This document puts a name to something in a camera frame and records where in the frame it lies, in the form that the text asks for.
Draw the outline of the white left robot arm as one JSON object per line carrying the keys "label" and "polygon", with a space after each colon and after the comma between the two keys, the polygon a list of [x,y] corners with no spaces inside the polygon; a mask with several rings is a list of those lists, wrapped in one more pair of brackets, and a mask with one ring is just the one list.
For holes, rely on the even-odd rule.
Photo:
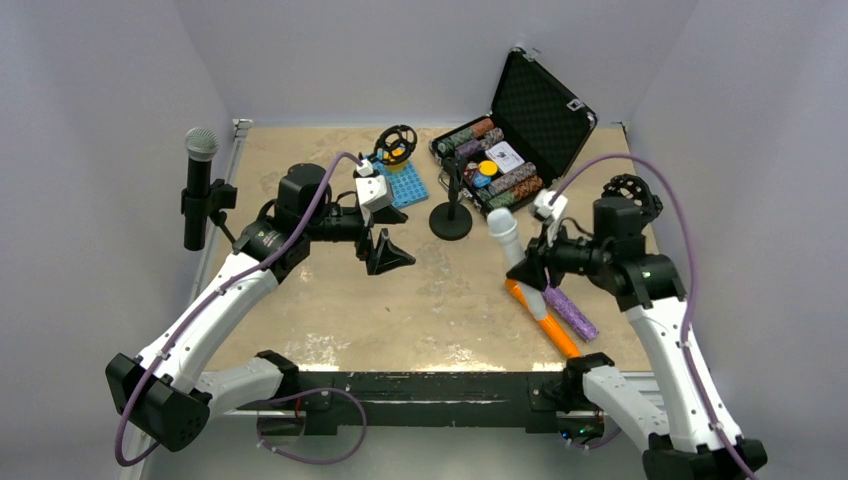
{"label": "white left robot arm", "polygon": [[284,409],[304,392],[298,366],[270,350],[238,368],[206,367],[241,320],[310,255],[312,243],[352,243],[369,275],[414,264],[389,238],[387,227],[408,219],[393,205],[389,180],[362,164],[353,173],[356,201],[343,206],[330,175],[316,164],[291,167],[201,296],[138,355],[117,354],[107,365],[117,412],[154,446],[180,451],[223,413],[253,403]]}

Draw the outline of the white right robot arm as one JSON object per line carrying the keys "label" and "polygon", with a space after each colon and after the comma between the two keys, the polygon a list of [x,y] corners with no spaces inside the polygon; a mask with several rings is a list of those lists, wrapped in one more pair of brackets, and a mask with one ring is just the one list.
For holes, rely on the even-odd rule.
{"label": "white right robot arm", "polygon": [[640,450],[650,479],[754,478],[766,463],[765,448],[744,436],[723,405],[691,327],[695,293],[670,258],[647,252],[642,207],[624,197],[601,198],[593,205],[592,236],[571,239],[560,229],[566,204],[551,192],[540,194],[532,210],[542,230],[527,245],[508,209],[488,215],[507,275],[535,316],[544,307],[543,289],[568,274],[612,295],[647,354],[662,401],[648,400],[606,355],[591,354],[567,362],[557,403],[568,410],[590,404],[609,416]]}

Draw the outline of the orange microphone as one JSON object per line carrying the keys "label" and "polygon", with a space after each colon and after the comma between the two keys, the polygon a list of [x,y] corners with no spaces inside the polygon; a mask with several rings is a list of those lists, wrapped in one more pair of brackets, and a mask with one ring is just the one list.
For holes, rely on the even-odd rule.
{"label": "orange microphone", "polygon": [[507,279],[504,281],[504,286],[507,292],[530,313],[539,328],[565,358],[572,359],[581,356],[581,352],[577,345],[566,334],[554,317],[547,311],[545,302],[541,298],[541,294],[531,295],[532,299],[535,301],[535,306],[542,306],[541,309],[533,309],[524,294],[522,285],[519,282]]}

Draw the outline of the purple glitter microphone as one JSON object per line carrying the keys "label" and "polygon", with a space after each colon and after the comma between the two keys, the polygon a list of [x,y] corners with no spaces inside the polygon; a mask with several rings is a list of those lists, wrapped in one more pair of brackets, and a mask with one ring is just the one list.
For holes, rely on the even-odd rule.
{"label": "purple glitter microphone", "polygon": [[548,287],[542,295],[546,303],[560,315],[581,340],[590,342],[598,337],[597,327],[563,291],[559,288]]}

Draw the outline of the white microphone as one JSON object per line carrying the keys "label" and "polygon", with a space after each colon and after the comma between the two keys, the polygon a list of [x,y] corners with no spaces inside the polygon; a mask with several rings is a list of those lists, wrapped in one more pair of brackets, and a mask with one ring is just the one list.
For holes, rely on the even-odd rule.
{"label": "white microphone", "polygon": [[[518,222],[507,208],[492,210],[487,216],[489,235],[497,241],[507,261],[508,269],[517,266],[526,258],[520,242]],[[527,309],[536,321],[547,318],[548,311],[542,293],[523,282],[515,280],[525,300]]]}

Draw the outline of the black round-base mic stand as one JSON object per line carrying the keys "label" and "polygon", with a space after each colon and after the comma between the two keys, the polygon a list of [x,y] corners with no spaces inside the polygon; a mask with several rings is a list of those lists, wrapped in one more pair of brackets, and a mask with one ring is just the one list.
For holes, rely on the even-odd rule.
{"label": "black round-base mic stand", "polygon": [[441,240],[457,241],[466,237],[473,226],[471,212],[461,204],[463,173],[466,162],[456,157],[441,161],[442,172],[448,175],[448,200],[437,205],[430,213],[429,227]]}

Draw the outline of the black tripod shock-mount stand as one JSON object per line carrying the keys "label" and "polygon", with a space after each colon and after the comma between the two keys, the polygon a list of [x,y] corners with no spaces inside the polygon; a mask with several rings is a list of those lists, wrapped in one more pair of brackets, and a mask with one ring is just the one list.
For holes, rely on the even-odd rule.
{"label": "black tripod shock-mount stand", "polygon": [[408,125],[398,124],[384,130],[375,141],[370,154],[363,156],[374,164],[375,161],[383,161],[384,153],[396,148],[405,149],[408,159],[414,153],[418,144],[417,132]]}

